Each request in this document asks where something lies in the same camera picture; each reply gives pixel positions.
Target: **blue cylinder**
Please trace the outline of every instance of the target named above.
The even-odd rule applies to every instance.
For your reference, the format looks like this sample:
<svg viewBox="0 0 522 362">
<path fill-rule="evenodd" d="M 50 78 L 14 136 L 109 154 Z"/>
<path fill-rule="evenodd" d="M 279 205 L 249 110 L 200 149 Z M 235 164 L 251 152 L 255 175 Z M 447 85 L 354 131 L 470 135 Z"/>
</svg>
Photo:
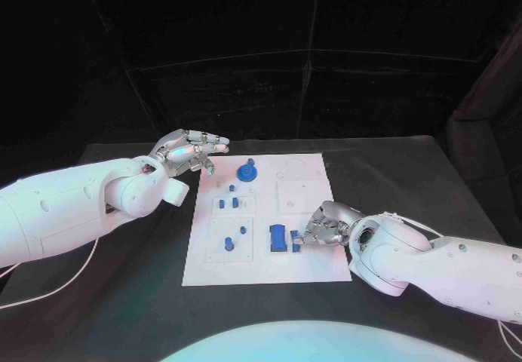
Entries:
<svg viewBox="0 0 522 362">
<path fill-rule="evenodd" d="M 258 176 L 258 170 L 254 167 L 254 160 L 249 158 L 246 163 L 236 169 L 236 178 L 248 183 Z"/>
<path fill-rule="evenodd" d="M 232 251 L 232 250 L 233 250 L 232 238 L 225 238 L 225 250 L 226 250 L 226 251 Z"/>
</svg>

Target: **robotic hand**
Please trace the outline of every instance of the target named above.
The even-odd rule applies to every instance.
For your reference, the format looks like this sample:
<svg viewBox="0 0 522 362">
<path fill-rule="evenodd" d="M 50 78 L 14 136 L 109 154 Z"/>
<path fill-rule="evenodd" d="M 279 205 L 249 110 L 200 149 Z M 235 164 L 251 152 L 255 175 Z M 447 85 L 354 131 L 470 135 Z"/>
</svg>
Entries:
<svg viewBox="0 0 522 362">
<path fill-rule="evenodd" d="M 147 216 L 161 200 L 179 206 L 187 185 L 171 177 L 215 171 L 207 155 L 228 139 L 176 130 L 148 156 L 70 167 L 18 180 L 0 190 L 0 268 L 70 251 L 122 223 Z"/>
<path fill-rule="evenodd" d="M 522 324 L 522 250 L 441 235 L 429 241 L 403 221 L 435 233 L 324 201 L 292 242 L 347 245 L 352 272 L 385 294 L 399 296 L 411 283 L 445 305 Z"/>
</svg>

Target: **white board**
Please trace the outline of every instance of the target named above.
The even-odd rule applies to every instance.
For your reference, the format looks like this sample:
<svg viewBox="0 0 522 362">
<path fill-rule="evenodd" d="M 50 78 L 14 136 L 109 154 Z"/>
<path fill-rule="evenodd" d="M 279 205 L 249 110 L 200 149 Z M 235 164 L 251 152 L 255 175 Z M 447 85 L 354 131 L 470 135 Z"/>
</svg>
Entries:
<svg viewBox="0 0 522 362">
<path fill-rule="evenodd" d="M 258 176 L 243 183 L 236 169 L 248 158 Z M 300 253 L 291 251 L 290 231 L 303 232 L 321 202 L 333 200 L 321 155 L 210 159 L 215 175 L 207 177 L 203 172 L 200 176 L 183 285 L 350 281 L 343 247 L 303 245 Z M 238 198 L 236 208 L 232 198 Z M 269 225 L 275 224 L 285 226 L 287 252 L 269 251 Z M 232 251 L 225 250 L 226 237 L 232 238 Z"/>
</svg>

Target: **table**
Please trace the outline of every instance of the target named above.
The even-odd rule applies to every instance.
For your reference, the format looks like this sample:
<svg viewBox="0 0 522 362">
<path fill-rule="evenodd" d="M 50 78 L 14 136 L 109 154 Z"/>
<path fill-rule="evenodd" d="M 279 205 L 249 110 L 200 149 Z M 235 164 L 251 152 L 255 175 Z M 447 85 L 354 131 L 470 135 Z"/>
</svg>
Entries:
<svg viewBox="0 0 522 362">
<path fill-rule="evenodd" d="M 151 147 L 93 144 L 80 163 L 132 158 Z M 366 214 L 396 212 L 442 234 L 502 243 L 431 137 L 230 143 L 230 155 L 308 152 L 323 154 L 336 201 Z M 287 320 L 363 324 L 477 360 L 515 360 L 496 322 L 445 307 L 415 286 L 396 298 L 356 276 L 347 283 L 181 287 L 197 177 L 187 172 L 179 178 L 190 186 L 181 207 L 163 202 L 99 239 L 91 264 L 65 290 L 0 311 L 0 360 L 158 360 L 225 330 Z M 23 264 L 0 303 L 59 287 L 91 248 Z"/>
</svg>

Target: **dark wall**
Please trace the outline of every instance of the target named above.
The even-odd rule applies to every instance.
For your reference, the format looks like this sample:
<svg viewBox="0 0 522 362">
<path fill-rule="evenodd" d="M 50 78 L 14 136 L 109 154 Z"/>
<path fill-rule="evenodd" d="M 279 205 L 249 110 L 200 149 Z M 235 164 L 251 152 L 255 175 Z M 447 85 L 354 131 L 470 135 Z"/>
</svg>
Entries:
<svg viewBox="0 0 522 362">
<path fill-rule="evenodd" d="M 163 130 L 241 139 L 444 128 L 513 0 L 95 1 Z"/>
<path fill-rule="evenodd" d="M 0 27 L 3 186 L 155 135 L 92 3 L 3 2 Z"/>
</svg>

